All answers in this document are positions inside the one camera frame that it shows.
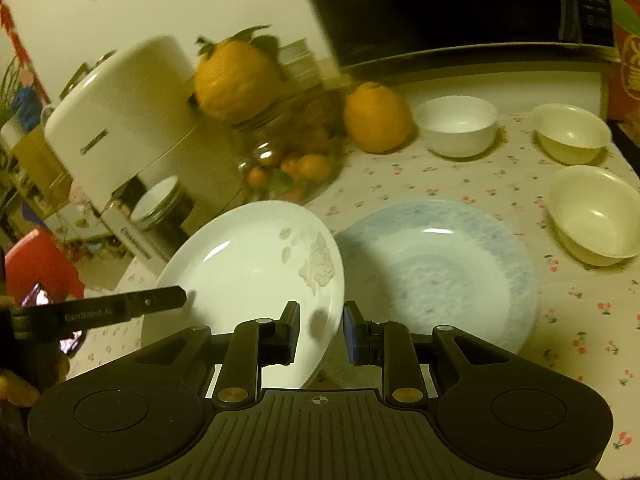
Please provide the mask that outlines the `glass jar of small oranges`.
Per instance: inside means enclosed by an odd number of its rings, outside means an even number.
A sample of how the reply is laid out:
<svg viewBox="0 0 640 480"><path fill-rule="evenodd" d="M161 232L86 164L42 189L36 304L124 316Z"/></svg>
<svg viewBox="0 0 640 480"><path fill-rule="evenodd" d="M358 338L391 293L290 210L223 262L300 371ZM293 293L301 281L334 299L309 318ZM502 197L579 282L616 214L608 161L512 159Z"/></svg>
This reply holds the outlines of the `glass jar of small oranges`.
<svg viewBox="0 0 640 480"><path fill-rule="evenodd" d="M249 200L304 204L335 180L346 139L339 105L318 84L230 129Z"/></svg>

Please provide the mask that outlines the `white ceramic bowl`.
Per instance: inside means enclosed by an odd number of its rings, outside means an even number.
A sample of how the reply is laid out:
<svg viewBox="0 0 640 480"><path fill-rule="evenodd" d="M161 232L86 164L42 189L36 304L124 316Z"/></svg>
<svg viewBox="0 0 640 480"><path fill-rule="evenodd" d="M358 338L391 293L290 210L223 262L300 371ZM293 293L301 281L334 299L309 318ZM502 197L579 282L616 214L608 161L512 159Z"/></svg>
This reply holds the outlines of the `white ceramic bowl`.
<svg viewBox="0 0 640 480"><path fill-rule="evenodd" d="M442 96L421 103L414 121L426 147L447 158L472 158L495 143L498 108L475 96Z"/></svg>

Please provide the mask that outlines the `black microwave oven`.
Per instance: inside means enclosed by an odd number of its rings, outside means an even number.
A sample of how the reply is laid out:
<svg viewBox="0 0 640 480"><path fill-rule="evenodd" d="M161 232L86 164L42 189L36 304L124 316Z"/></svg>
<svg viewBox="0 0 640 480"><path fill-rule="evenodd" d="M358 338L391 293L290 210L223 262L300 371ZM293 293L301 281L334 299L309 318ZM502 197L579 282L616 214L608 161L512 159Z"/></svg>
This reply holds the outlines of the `black microwave oven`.
<svg viewBox="0 0 640 480"><path fill-rule="evenodd" d="M616 52L611 0L311 0L346 68L431 52Z"/></svg>

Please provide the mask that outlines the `orange citrus on table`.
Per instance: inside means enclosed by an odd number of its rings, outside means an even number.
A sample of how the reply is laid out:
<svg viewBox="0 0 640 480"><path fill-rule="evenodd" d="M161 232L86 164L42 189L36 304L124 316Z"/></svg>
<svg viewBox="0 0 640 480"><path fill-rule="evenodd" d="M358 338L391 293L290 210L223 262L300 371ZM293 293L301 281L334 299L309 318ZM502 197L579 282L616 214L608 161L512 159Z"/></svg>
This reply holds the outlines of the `orange citrus on table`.
<svg viewBox="0 0 640 480"><path fill-rule="evenodd" d="M377 82L364 82L347 96L343 118L347 134L367 153L395 151L414 133L408 103Z"/></svg>

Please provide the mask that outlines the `cream plastic bowl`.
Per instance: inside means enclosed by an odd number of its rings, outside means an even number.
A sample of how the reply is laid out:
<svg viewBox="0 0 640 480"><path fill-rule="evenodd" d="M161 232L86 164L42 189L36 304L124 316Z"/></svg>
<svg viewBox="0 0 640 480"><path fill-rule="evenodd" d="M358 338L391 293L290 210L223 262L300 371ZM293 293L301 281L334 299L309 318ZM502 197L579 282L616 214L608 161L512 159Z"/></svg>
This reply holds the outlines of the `cream plastic bowl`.
<svg viewBox="0 0 640 480"><path fill-rule="evenodd" d="M544 206L565 249L588 266L639 255L639 193L593 166L570 166L550 180Z"/></svg>
<svg viewBox="0 0 640 480"><path fill-rule="evenodd" d="M541 148L564 165L588 165L612 141L612 132L600 117L574 105L538 105L530 120Z"/></svg>

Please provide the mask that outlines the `large pomelo on jar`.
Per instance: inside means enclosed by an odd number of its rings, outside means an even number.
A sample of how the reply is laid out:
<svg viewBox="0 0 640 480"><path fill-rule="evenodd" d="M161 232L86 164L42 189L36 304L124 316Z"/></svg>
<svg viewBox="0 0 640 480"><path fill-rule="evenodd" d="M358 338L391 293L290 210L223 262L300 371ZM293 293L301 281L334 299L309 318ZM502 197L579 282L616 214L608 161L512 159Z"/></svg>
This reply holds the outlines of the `large pomelo on jar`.
<svg viewBox="0 0 640 480"><path fill-rule="evenodd" d="M200 60L193 79L194 99L204 114L236 125L282 98L280 42L266 33L267 28L250 26L218 42L196 38Z"/></svg>

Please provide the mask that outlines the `red stool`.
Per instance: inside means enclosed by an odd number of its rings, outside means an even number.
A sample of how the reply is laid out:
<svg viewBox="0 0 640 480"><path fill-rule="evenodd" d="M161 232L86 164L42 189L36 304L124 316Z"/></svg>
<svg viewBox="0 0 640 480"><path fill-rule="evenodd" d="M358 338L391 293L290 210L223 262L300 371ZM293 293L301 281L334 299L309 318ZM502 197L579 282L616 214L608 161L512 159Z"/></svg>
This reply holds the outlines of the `red stool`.
<svg viewBox="0 0 640 480"><path fill-rule="evenodd" d="M54 302L63 302L68 297L85 297L85 285L73 263L43 228L35 228L22 237L6 253L4 263L6 291L16 304L23 302L36 285L41 286Z"/></svg>

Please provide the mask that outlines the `white plate with flower print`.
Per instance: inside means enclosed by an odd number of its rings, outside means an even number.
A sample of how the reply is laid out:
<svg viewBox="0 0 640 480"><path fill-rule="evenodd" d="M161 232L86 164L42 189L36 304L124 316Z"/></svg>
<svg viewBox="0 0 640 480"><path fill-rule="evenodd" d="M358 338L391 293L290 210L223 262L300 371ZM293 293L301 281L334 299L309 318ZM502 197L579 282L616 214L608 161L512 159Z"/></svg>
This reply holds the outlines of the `white plate with flower print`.
<svg viewBox="0 0 640 480"><path fill-rule="evenodd" d="M343 261L329 229L306 208L277 200L208 222L170 259L157 284L182 287L188 301L145 315L144 346L194 325L230 333L254 318L278 318L289 301L297 302L295 360L264 369L268 388L312 382L341 323L345 298Z"/></svg>

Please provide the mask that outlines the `red printed box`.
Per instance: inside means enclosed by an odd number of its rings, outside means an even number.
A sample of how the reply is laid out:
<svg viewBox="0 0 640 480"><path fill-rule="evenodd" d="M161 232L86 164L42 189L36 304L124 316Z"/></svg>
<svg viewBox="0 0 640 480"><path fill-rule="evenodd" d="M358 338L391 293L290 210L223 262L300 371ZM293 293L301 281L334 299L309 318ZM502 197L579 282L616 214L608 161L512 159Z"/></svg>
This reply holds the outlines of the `red printed box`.
<svg viewBox="0 0 640 480"><path fill-rule="evenodd" d="M639 0L611 0L618 60L608 85L608 118L639 118Z"/></svg>

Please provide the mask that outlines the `white Changhong air fryer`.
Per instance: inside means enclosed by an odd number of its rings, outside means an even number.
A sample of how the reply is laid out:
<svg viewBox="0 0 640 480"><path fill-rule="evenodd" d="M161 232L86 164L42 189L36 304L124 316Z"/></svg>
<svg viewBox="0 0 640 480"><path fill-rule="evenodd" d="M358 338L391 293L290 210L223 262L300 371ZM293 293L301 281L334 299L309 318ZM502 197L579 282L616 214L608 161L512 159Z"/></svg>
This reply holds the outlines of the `white Changhong air fryer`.
<svg viewBox="0 0 640 480"><path fill-rule="evenodd" d="M155 274L172 256L130 219L146 191L179 179L194 200L188 236L246 197L227 129L193 101L193 76L174 37L142 40L90 70L44 126L100 220Z"/></svg>

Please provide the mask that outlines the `blue patterned plate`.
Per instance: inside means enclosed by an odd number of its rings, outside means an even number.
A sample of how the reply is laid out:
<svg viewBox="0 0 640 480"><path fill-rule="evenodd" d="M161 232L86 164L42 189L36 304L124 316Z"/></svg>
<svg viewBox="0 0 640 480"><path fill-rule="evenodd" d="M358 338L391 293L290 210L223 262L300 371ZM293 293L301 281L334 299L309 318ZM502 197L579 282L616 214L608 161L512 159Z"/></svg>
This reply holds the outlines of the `blue patterned plate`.
<svg viewBox="0 0 640 480"><path fill-rule="evenodd" d="M335 237L345 297L365 318L413 333L452 325L519 352L537 318L537 272L500 221L452 200L414 200L369 214Z"/></svg>

